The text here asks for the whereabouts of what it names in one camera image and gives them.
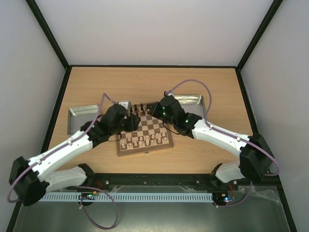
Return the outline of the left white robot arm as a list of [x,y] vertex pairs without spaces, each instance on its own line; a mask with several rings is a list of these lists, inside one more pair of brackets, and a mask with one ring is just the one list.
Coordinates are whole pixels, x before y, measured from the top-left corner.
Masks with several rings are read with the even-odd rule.
[[130,115],[130,108],[129,101],[115,103],[101,118],[95,116],[59,145],[29,159],[15,159],[9,177],[10,191],[18,195],[24,206],[30,206],[51,191],[85,184],[89,175],[80,166],[61,172],[57,169],[113,135],[137,130],[140,117]]

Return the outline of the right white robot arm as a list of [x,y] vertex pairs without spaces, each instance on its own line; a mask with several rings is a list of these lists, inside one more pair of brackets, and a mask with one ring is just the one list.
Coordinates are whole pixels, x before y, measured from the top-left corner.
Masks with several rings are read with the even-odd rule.
[[209,123],[205,117],[186,112],[173,96],[147,104],[151,116],[171,125],[178,134],[212,143],[235,155],[238,160],[220,163],[212,171],[211,185],[222,189],[228,182],[246,178],[260,183],[274,157],[264,137],[235,133]]

